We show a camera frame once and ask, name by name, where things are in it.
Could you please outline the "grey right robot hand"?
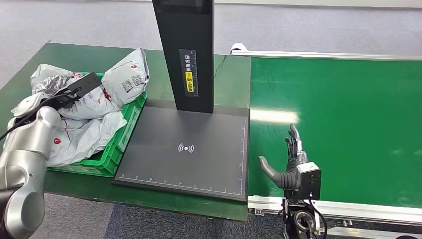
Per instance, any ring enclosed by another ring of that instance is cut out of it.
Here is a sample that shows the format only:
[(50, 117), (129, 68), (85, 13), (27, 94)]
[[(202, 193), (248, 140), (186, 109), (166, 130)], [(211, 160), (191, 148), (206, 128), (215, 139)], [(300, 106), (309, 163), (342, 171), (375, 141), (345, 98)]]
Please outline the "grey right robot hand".
[(264, 173), (283, 190), (297, 190), (300, 188), (300, 173), (297, 166), (308, 162), (306, 152), (303, 150), (299, 131), (294, 124), (289, 125), (290, 138), (285, 137), (287, 143), (288, 160), (285, 172), (278, 172), (271, 167), (264, 156), (259, 156), (259, 164)]

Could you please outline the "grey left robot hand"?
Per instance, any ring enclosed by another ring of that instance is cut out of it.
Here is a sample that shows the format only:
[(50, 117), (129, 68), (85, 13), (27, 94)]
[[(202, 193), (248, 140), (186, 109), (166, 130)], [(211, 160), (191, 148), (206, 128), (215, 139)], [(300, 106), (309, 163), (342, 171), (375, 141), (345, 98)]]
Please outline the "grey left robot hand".
[(61, 74), (49, 76), (32, 87), (32, 94), (35, 95), (37, 93), (44, 92), (49, 96), (53, 96), (55, 93), (66, 87), (70, 78), (71, 76), (69, 75)]

